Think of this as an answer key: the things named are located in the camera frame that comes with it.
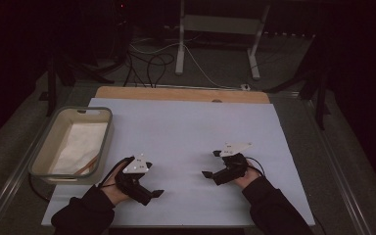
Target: black sleeve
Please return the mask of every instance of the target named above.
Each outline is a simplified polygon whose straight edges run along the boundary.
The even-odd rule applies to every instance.
[[[250,215],[253,222],[264,234],[313,234],[283,193],[275,189],[265,177],[250,183],[243,190],[243,195],[252,205]]]
[[[106,194],[97,187],[91,187],[81,198],[71,198],[70,203],[55,213],[51,223],[56,235],[101,234],[112,223],[115,206]]]

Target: hand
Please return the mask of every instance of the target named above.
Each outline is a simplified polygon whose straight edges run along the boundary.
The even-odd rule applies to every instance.
[[[120,202],[123,202],[124,200],[129,199],[129,196],[125,195],[122,193],[117,187],[116,187],[116,182],[115,182],[115,176],[118,174],[118,172],[121,170],[121,168],[125,165],[126,163],[120,164],[116,169],[112,172],[112,175],[109,177],[108,180],[103,185],[112,185],[112,186],[107,186],[107,187],[102,187],[100,190],[102,190],[106,196],[110,199],[113,205],[117,205]]]
[[[246,174],[243,177],[234,179],[234,182],[238,186],[240,186],[240,188],[245,189],[247,186],[249,186],[251,182],[253,182],[255,179],[259,177],[261,177],[261,175],[257,171],[251,168],[247,168]]]

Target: person's right arm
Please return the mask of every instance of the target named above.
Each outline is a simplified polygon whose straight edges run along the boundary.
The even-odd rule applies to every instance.
[[[313,234],[283,193],[255,170],[248,169],[244,177],[234,182],[243,189],[243,195],[251,204],[252,220],[264,234]]]

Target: dark background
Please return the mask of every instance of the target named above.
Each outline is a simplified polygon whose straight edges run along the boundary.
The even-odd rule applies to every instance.
[[[96,63],[95,32],[111,35],[110,1],[0,1],[0,127],[34,90],[46,71],[49,45],[57,43],[82,62]],[[178,25],[178,1],[133,1],[129,14],[148,34],[161,38],[163,25]],[[187,1],[191,13],[247,17],[253,1]],[[376,0],[273,1],[265,31],[322,35],[323,49],[308,54],[300,70],[332,53],[328,87],[376,172]],[[100,31],[100,25],[106,28]]]

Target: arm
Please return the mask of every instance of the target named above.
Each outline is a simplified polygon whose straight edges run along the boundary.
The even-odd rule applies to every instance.
[[[104,185],[115,184],[115,176],[121,169],[120,164]],[[71,198],[70,203],[54,214],[51,223],[56,228],[56,235],[101,234],[112,223],[113,208],[128,199],[115,186],[91,187],[81,199]]]
[[[305,220],[279,189],[256,171],[248,169],[244,177],[235,180],[251,204],[253,222],[264,234],[313,234]]]

